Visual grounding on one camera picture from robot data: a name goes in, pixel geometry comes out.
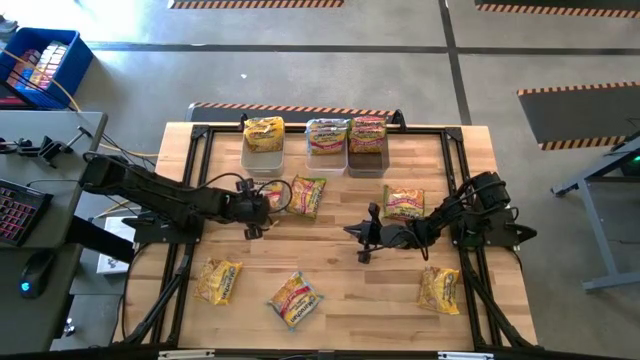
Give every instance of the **desk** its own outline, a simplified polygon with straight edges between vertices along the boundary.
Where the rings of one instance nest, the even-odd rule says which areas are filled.
[[[169,123],[156,171],[180,181],[185,167],[192,123]],[[496,170],[488,128],[462,127],[472,175]],[[241,134],[216,134],[208,178],[224,173],[246,175],[240,166]],[[418,251],[384,250],[369,265],[357,261],[356,239],[342,230],[367,218],[370,201],[382,201],[384,184],[421,187],[427,206],[447,195],[439,139],[422,135],[390,135],[391,167],[384,179],[329,178],[318,219],[291,214],[278,216],[278,226],[264,239],[244,240],[240,224],[208,222],[196,246],[180,334],[180,348],[340,349],[340,350],[470,350],[469,319],[462,285],[458,286],[461,315],[441,315],[416,306],[419,277],[425,262]],[[303,134],[287,134],[285,172],[290,181],[307,174]],[[234,180],[215,184],[233,189]],[[147,247],[132,269],[126,303],[127,333],[142,320],[156,300],[167,246]],[[429,248],[429,265],[459,268],[457,251],[445,235]],[[529,341],[535,332],[522,274],[516,259],[504,249],[487,248],[496,302]],[[193,299],[193,287],[207,257],[242,261],[229,306],[213,306]],[[303,271],[325,296],[295,332],[265,304],[294,272]],[[485,338],[486,312],[479,303]],[[165,316],[164,336],[173,303]]]
[[[85,136],[78,140],[73,145],[74,153],[54,159],[58,169],[38,159],[0,155],[0,177],[21,185],[36,179],[78,180],[85,168],[81,155],[98,148],[106,123],[107,116],[103,113],[0,111],[0,136],[7,141],[22,137],[39,146],[47,135],[66,143],[77,134],[78,126],[94,135],[93,139]],[[33,187],[54,196],[22,248],[6,244],[0,247],[0,353],[3,354],[49,350],[70,305],[69,288],[82,252],[80,245],[64,244],[80,198],[80,187],[69,182],[41,182]],[[20,274],[35,248],[43,247],[58,247],[49,284],[39,298],[23,299],[18,293]]]

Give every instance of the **gray desk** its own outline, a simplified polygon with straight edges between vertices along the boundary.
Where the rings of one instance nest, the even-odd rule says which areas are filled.
[[[0,178],[25,185],[36,179],[78,180],[85,168],[82,154],[98,148],[100,136],[107,124],[103,113],[74,113],[67,111],[0,111],[0,137],[7,141],[29,139],[40,146],[46,135],[53,140],[67,142],[82,126],[94,134],[93,139],[83,136],[73,145],[72,154],[61,154],[53,169],[44,162],[16,154],[0,155]],[[53,194],[49,210],[24,243],[23,247],[55,247],[65,240],[67,228],[82,190],[71,182],[40,182],[33,188]]]
[[[54,160],[57,169],[16,154],[0,155],[0,178],[24,185],[36,179],[78,180],[84,171],[82,153],[96,150],[107,116],[103,113],[0,111],[0,136],[7,141],[30,139],[39,146],[43,136],[69,141],[82,126],[94,137],[83,137],[73,145],[74,153]],[[0,353],[48,351],[60,330],[67,309],[69,288],[78,266],[82,246],[64,244],[81,189],[70,182],[41,182],[34,188],[53,194],[49,210],[38,222],[22,248],[0,247]],[[23,299],[18,293],[20,273],[35,249],[59,247],[46,291],[38,299]]]

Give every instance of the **plastic container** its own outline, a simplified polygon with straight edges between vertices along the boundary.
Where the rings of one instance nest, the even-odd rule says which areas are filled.
[[[355,154],[349,152],[347,168],[354,178],[381,178],[389,168],[389,141],[384,137],[381,153]]]
[[[307,151],[305,165],[312,177],[341,176],[347,168],[347,146],[337,154],[312,155]]]
[[[247,139],[242,136],[240,164],[252,177],[276,178],[282,176],[284,173],[284,146],[286,144],[284,140],[280,151],[254,153],[249,150]]]
[[[58,41],[68,45],[66,53],[62,57],[60,66],[53,74],[56,80],[71,95],[75,94],[84,74],[93,60],[93,53],[80,39],[80,33],[72,30],[50,30],[37,28],[22,28],[11,38],[7,51],[20,57],[28,49],[35,49],[42,53],[52,41]],[[11,70],[16,65],[16,60],[9,55],[0,55],[0,79],[7,80]],[[69,105],[69,98],[54,83],[46,89],[49,97],[35,89],[20,89],[20,93],[40,107],[64,109]]]

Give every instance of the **clear plastic bin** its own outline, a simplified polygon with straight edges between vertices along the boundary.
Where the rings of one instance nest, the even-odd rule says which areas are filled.
[[[240,164],[247,170],[251,177],[257,178],[275,178],[282,176],[284,173],[284,146],[286,141],[282,142],[282,150],[266,153],[253,153],[249,150],[247,139],[242,136],[242,155],[240,156]]]
[[[354,178],[381,178],[389,168],[389,142],[384,138],[381,153],[354,154],[348,152],[347,168]]]
[[[341,176],[347,168],[347,146],[342,146],[342,151],[337,154],[312,155],[307,151],[307,161],[310,176]]]

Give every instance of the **ramen noodle packet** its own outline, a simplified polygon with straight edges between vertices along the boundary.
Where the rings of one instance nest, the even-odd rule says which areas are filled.
[[[302,272],[295,272],[267,302],[293,331],[296,325],[318,306],[322,296],[304,280]]]
[[[458,270],[427,266],[422,273],[418,306],[443,314],[458,315],[456,284]]]
[[[303,178],[296,175],[291,183],[291,202],[287,211],[315,219],[326,183],[327,179],[324,178]]]
[[[284,143],[284,120],[279,116],[246,120],[244,137],[251,152],[280,151]]]
[[[236,282],[242,263],[227,260],[207,261],[200,269],[198,282],[193,296],[214,305],[227,305],[231,298],[231,290]]]
[[[271,208],[271,211],[278,210],[284,206],[284,197],[282,193],[284,185],[281,182],[268,183],[268,181],[254,182],[258,189],[264,186],[264,188],[260,190],[260,193],[269,199],[269,207]]]
[[[307,141],[312,155],[337,154],[347,138],[349,120],[313,119],[307,122]]]
[[[351,121],[349,152],[381,153],[387,136],[386,121],[375,116],[361,116]]]
[[[424,191],[384,186],[384,217],[409,220],[424,216]]]

